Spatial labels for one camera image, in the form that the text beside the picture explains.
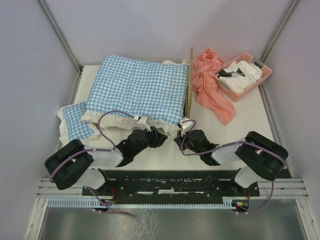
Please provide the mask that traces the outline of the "wooden pet bed frame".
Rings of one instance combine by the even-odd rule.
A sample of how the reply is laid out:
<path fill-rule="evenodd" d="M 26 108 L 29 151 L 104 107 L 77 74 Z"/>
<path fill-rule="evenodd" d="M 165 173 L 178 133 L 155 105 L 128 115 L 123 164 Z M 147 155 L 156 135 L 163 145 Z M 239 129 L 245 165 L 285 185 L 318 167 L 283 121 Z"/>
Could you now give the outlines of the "wooden pet bed frame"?
<path fill-rule="evenodd" d="M 193 48 L 190 48 L 190 55 L 188 59 L 188 82 L 186 89 L 186 100 L 185 100 L 185 116 L 190 117 L 191 106 L 192 106 L 192 79 L 193 79 Z"/>

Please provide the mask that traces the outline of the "blue checkered mattress cushion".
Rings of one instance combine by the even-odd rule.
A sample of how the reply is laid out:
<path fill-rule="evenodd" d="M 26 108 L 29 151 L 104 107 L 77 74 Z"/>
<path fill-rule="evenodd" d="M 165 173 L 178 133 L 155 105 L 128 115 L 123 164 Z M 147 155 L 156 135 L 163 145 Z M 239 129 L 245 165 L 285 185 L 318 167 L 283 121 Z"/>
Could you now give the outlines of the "blue checkered mattress cushion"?
<path fill-rule="evenodd" d="M 184 117 L 189 66 L 107 56 L 97 71 L 82 122 L 133 129 L 135 116 L 173 135 Z"/>

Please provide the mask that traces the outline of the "small blue checkered pillow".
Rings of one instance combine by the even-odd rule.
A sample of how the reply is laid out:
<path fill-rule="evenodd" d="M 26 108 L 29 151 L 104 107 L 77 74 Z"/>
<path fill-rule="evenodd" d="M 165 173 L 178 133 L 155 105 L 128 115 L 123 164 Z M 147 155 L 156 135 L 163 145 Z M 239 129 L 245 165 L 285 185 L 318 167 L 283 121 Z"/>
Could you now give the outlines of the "small blue checkered pillow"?
<path fill-rule="evenodd" d="M 100 133 L 93 123 L 81 121 L 86 112 L 86 107 L 87 102 L 82 101 L 64 106 L 58 111 L 57 116 L 61 121 L 59 140 L 63 146 L 72 140 L 80 140 L 86 145 L 99 136 Z"/>

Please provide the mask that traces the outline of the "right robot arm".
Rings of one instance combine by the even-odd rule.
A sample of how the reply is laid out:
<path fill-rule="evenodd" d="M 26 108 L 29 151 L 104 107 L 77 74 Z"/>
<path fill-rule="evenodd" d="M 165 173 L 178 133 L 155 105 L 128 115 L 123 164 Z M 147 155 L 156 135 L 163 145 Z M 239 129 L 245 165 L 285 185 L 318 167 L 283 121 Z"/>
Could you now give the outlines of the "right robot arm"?
<path fill-rule="evenodd" d="M 243 139 L 218 145 L 211 143 L 205 133 L 192 130 L 174 139 L 183 155 L 190 150 L 191 156 L 199 156 L 208 166 L 220 166 L 229 162 L 242 161 L 240 168 L 229 183 L 231 193 L 242 195 L 253 183 L 262 179 L 274 181 L 279 172 L 286 167 L 288 151 L 256 131 L 250 131 Z"/>

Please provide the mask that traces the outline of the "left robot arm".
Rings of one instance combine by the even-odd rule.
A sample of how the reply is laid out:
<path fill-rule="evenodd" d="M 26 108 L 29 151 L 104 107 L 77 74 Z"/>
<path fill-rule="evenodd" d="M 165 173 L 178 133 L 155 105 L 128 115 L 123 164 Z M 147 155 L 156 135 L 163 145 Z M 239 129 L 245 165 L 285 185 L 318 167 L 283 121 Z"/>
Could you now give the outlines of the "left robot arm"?
<path fill-rule="evenodd" d="M 44 166 L 50 174 L 50 182 L 59 190 L 80 185 L 94 189 L 99 195 L 106 195 L 111 183 L 98 167 L 124 167 L 145 149 L 161 147 L 167 139 L 168 136 L 154 126 L 150 131 L 135 129 L 115 149 L 91 148 L 74 139 L 50 156 Z"/>

